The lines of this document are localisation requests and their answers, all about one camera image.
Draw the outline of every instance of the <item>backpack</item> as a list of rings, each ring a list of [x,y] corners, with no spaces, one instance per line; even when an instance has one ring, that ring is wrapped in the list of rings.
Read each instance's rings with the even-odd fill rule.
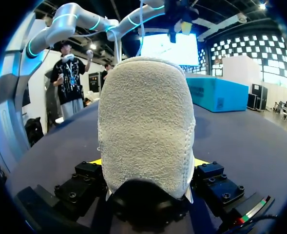
[[[30,118],[25,124],[25,130],[31,147],[44,136],[40,123],[40,117]]]

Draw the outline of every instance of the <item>display screen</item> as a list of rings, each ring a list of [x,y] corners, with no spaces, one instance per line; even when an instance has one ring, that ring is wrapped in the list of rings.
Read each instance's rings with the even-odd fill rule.
[[[178,33],[176,35],[176,43],[171,43],[167,34],[145,36],[141,55],[169,60],[178,65],[197,66],[196,35]]]

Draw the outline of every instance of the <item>light blue box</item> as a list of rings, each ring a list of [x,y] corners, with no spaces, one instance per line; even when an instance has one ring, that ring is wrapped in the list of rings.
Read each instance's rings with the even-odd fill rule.
[[[244,111],[249,88],[217,78],[187,78],[192,101],[211,112]]]

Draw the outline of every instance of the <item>person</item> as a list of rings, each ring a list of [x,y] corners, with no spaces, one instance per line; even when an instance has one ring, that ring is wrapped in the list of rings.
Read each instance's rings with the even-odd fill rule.
[[[61,59],[54,65],[50,81],[57,87],[62,116],[66,120],[83,109],[79,74],[83,75],[89,71],[93,53],[92,51],[87,52],[88,62],[85,65],[71,54],[69,42],[63,42],[60,51]]]
[[[109,63],[106,63],[104,65],[105,70],[101,73],[101,89],[104,85],[105,79],[109,73],[109,71],[112,69],[112,66]]]
[[[284,120],[286,120],[286,117],[287,117],[287,101],[286,101],[286,103],[284,104],[283,112],[286,113],[286,115],[284,114]]]
[[[273,107],[273,111],[276,112],[277,108],[278,108],[278,103],[275,102],[274,107]]]

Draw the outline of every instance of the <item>ceiling light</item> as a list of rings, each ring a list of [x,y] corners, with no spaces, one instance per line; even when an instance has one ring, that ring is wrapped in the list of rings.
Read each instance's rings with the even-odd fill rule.
[[[259,8],[261,9],[261,10],[265,10],[266,9],[266,4],[264,3],[264,4],[260,4],[259,5]]]
[[[95,44],[91,44],[90,45],[90,49],[95,50],[96,49],[96,45]]]

